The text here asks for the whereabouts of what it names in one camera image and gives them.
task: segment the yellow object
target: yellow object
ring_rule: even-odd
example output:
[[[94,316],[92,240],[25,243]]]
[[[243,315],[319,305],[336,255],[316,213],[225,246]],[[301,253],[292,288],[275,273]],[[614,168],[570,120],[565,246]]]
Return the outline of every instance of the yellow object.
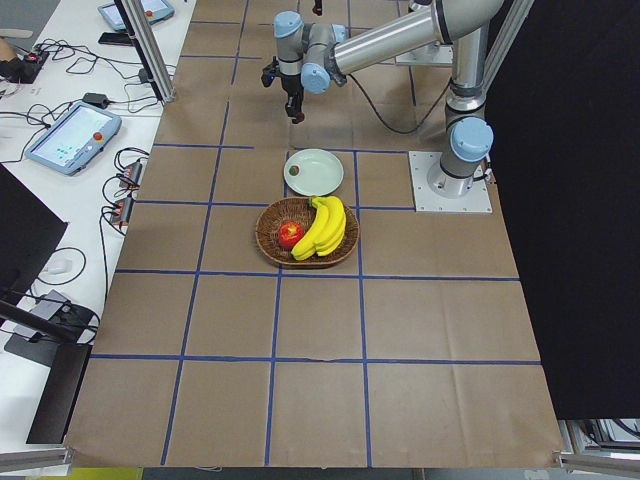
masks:
[[[307,230],[304,237],[300,239],[298,243],[291,250],[291,254],[293,258],[296,260],[306,260],[311,255],[316,253],[315,247],[315,239],[316,237],[324,230],[327,225],[327,221],[329,220],[329,209],[322,205],[318,204],[316,207],[316,218],[313,220],[311,227]]]
[[[327,255],[333,253],[335,249],[340,246],[342,240],[344,240],[345,229],[343,228],[342,231],[339,231],[338,233],[340,233],[340,235],[331,245],[327,246],[323,250],[316,250],[316,253],[319,257],[326,257]]]
[[[74,468],[65,477],[27,477],[28,480],[140,480],[142,468]]]
[[[335,243],[335,239],[340,235],[340,232],[344,232],[347,217],[344,213],[342,200],[338,197],[316,197],[316,199],[314,199],[314,204],[317,201],[318,204],[325,205],[329,209],[327,225],[314,241],[316,250],[326,250]]]
[[[338,246],[340,245],[340,242],[344,238],[344,232],[345,232],[345,228],[346,227],[347,227],[347,216],[344,215],[342,217],[342,221],[338,225],[338,228],[335,229],[335,232],[334,232],[334,234],[333,234],[333,236],[331,238],[329,238],[328,240],[326,240],[323,243],[316,242],[316,251],[317,252],[325,251],[325,250],[329,249],[333,245],[336,246],[335,248],[338,248]]]

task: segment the computer monitor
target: computer monitor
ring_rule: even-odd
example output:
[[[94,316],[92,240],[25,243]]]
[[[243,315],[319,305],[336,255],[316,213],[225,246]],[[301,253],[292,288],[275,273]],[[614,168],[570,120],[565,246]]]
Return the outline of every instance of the computer monitor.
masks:
[[[67,224],[1,164],[0,206],[0,326],[10,320],[40,334],[31,341],[13,335],[5,350],[47,365],[57,345],[75,342],[81,330],[49,322],[16,305],[55,251]]]

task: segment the yellow banana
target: yellow banana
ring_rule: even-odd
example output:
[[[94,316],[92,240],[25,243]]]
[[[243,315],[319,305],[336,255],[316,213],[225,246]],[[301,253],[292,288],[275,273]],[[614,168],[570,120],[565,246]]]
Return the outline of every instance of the yellow banana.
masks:
[[[342,221],[340,222],[340,225],[338,226],[333,236],[322,244],[320,242],[316,242],[316,250],[317,251],[326,250],[327,248],[335,244],[336,241],[344,235],[344,230],[346,226],[347,226],[347,216],[343,215]]]
[[[343,221],[346,221],[344,205],[342,200],[333,195],[330,197],[315,197],[312,199],[312,204],[325,205],[329,209],[327,225],[314,241],[316,249],[322,250],[331,245],[331,240],[335,240],[335,237],[339,235],[338,232],[341,229],[341,225]]]
[[[328,220],[329,209],[326,206],[319,204],[316,208],[316,218],[313,220],[311,227],[307,230],[304,237],[302,237],[291,250],[293,258],[298,261],[306,260],[316,253],[314,240],[324,230]]]
[[[345,230],[342,229],[342,232],[340,232],[340,235],[338,236],[338,238],[336,238],[334,243],[332,243],[331,245],[329,245],[324,249],[316,250],[316,253],[318,254],[318,256],[326,257],[327,255],[332,254],[340,246],[340,244],[342,243],[342,240],[344,240],[344,235],[345,235]]]

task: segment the white plate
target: white plate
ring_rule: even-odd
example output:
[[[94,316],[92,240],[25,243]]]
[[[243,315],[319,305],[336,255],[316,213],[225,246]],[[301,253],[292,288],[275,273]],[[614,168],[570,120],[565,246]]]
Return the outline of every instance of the white plate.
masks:
[[[284,164],[284,180],[296,193],[311,197],[333,192],[342,183],[344,169],[338,157],[309,148],[292,155]]]

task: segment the brown paper surface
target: brown paper surface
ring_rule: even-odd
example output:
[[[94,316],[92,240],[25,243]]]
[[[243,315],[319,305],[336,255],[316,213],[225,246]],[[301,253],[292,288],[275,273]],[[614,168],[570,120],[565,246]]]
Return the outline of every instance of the brown paper surface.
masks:
[[[397,15],[376,2],[350,1],[354,32]],[[441,149],[442,105],[400,136],[349,82],[307,95],[291,125],[279,84],[259,76],[275,53],[267,24],[295,2],[246,5],[196,6],[143,179],[150,203],[135,207],[70,426],[79,462],[551,465],[560,435],[497,187],[491,215],[413,211],[403,152]],[[326,10],[323,22],[347,21],[346,0]],[[384,64],[357,76],[402,127],[449,75]],[[308,147],[336,149],[361,245],[328,270],[281,271],[254,226],[291,193],[287,155]]]

